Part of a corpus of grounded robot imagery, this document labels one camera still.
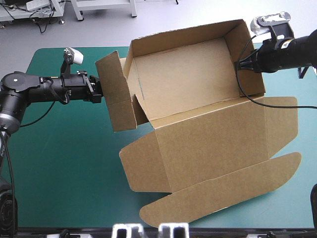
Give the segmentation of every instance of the cardboard box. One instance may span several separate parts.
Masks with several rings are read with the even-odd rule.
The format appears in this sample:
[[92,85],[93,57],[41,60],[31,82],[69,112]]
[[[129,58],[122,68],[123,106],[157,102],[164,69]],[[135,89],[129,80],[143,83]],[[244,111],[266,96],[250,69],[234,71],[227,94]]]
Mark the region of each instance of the cardboard box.
[[[172,193],[141,209],[146,223],[191,222],[277,189],[299,166],[299,153],[270,159],[296,137],[297,110],[241,97],[233,63],[249,38],[243,20],[227,21],[136,39],[126,59],[96,62],[114,131],[154,128],[120,152],[132,190]],[[261,74],[239,75],[256,100],[297,104],[265,98]]]

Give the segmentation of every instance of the metal bracket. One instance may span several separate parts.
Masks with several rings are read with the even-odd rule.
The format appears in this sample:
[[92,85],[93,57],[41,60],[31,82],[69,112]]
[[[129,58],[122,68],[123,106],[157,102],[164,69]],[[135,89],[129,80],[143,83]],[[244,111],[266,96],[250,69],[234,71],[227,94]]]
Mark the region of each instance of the metal bracket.
[[304,67],[304,69],[302,70],[302,68],[298,68],[297,71],[298,71],[298,78],[300,79],[303,79],[307,70],[308,70],[309,67]]
[[158,238],[189,238],[188,223],[162,223],[158,227]]
[[114,224],[111,238],[148,238],[143,226],[137,223]]

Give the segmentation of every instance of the green table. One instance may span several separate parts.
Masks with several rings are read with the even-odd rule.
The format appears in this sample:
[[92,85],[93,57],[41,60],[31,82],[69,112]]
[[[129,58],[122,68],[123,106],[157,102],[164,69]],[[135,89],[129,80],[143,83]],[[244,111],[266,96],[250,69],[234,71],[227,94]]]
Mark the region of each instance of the green table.
[[[79,69],[97,75],[95,61],[127,47],[78,48],[84,55]],[[29,74],[58,76],[63,49],[40,49]],[[317,80],[312,70],[304,80],[296,70],[265,75],[269,96],[296,96],[300,104],[317,105]],[[42,115],[50,103],[34,103],[23,123]],[[299,151],[302,163],[295,176],[272,193],[204,217],[192,227],[312,227],[309,194],[317,182],[317,113],[299,113],[299,135],[279,155]],[[9,141],[18,219],[22,227],[111,227],[138,223],[139,210],[166,194],[130,190],[118,153],[121,148],[152,131],[149,123],[136,130],[112,131],[105,102],[56,103],[38,123],[21,128]]]
[[[98,75],[95,61],[127,47],[78,48],[82,65]],[[63,49],[40,49],[29,74],[58,76]],[[50,103],[34,103],[23,123],[47,110]],[[164,196],[130,190],[118,156],[121,148],[152,130],[145,124],[136,131],[113,133],[104,102],[56,103],[38,123],[21,128],[9,142],[14,166],[19,225],[23,227],[111,227],[114,223],[141,222],[139,210]]]

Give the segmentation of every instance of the white cart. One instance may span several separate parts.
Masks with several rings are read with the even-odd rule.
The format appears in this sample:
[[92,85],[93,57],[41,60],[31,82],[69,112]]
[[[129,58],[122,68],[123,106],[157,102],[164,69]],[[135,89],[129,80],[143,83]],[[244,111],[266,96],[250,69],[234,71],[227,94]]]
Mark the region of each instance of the white cart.
[[[55,12],[52,15],[52,17],[62,17],[64,15],[64,7],[65,7],[65,3],[66,2],[60,2],[61,0],[51,0],[54,8],[55,8]],[[32,14],[32,12],[27,12],[27,11],[22,11],[22,10],[14,10],[14,11],[10,11],[8,10],[8,12],[12,15],[12,17],[14,19],[22,19],[22,18],[29,18],[31,15],[31,17],[49,17],[48,15],[43,15],[41,13],[35,13]],[[0,5],[0,27],[1,27],[1,22],[3,21],[12,21],[12,17],[8,14],[8,12],[4,9],[3,6]]]
[[135,0],[71,0],[78,20],[84,20],[83,11],[130,7],[132,17],[137,16]]

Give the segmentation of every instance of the black cable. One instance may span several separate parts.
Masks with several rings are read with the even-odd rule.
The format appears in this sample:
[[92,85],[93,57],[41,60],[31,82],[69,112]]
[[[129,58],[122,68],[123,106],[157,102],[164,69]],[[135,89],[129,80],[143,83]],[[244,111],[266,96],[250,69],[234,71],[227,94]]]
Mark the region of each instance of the black cable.
[[70,99],[69,99],[69,96],[68,96],[68,90],[66,91],[65,93],[65,101],[55,92],[55,90],[53,89],[53,80],[51,78],[46,78],[46,82],[49,82],[49,90],[51,92],[51,94],[55,97],[55,99],[57,101],[59,101],[60,103],[62,104],[68,104]]
[[51,18],[53,17],[54,12],[55,12],[55,8],[52,9],[52,12],[50,13],[50,16],[49,16],[49,20],[48,20],[48,22],[46,23],[44,30],[41,29],[41,26],[40,26],[40,24],[39,24],[38,22],[35,22],[35,24],[39,27],[41,34],[43,34],[44,32],[46,32],[46,29],[47,29],[48,25],[51,23]]
[[[243,50],[241,51],[240,53],[240,56],[238,58],[238,62],[240,63],[241,62],[241,58],[242,58],[242,55],[244,54],[244,52],[246,51],[247,47],[249,46],[249,44],[252,42],[252,40],[256,38],[256,35],[253,36],[252,38],[250,38],[250,40],[246,43],[245,47],[243,48]],[[264,103],[260,103],[254,99],[252,99],[249,95],[247,95],[247,93],[244,91],[244,89],[242,88],[242,85],[241,85],[241,81],[240,81],[240,78],[239,78],[239,75],[238,75],[238,70],[239,70],[239,64],[237,63],[235,65],[235,73],[236,73],[236,78],[237,78],[237,82],[238,82],[238,86],[241,90],[241,92],[243,93],[244,96],[246,96],[251,102],[255,103],[255,104],[258,104],[260,106],[263,106],[263,107],[268,107],[268,108],[285,108],[285,109],[295,109],[295,108],[311,108],[311,109],[317,109],[316,106],[277,106],[277,105],[270,105],[270,104],[264,104]]]
[[36,120],[33,121],[33,122],[30,122],[30,123],[21,125],[20,127],[26,127],[26,126],[29,126],[29,125],[33,125],[34,123],[37,123],[39,120],[41,120],[42,118],[44,118],[44,117],[50,112],[50,110],[52,109],[52,107],[54,106],[54,104],[55,104],[55,102],[52,102],[52,104],[50,105],[49,109],[48,109],[42,116],[40,116],[38,119],[36,119]]
[[13,168],[12,168],[12,161],[10,158],[9,150],[8,150],[8,145],[4,139],[3,136],[3,128],[0,131],[0,137],[1,137],[1,142],[4,146],[5,154],[6,154],[6,159],[8,160],[8,166],[9,166],[9,173],[10,173],[10,179],[11,179],[11,190],[12,190],[12,237],[15,233],[15,185],[14,185],[14,176],[13,176]]
[[5,9],[5,11],[10,15],[10,17],[12,17],[12,20],[15,20],[15,18],[11,15],[11,13],[5,8],[6,6],[4,6],[3,4],[1,4],[1,6]]

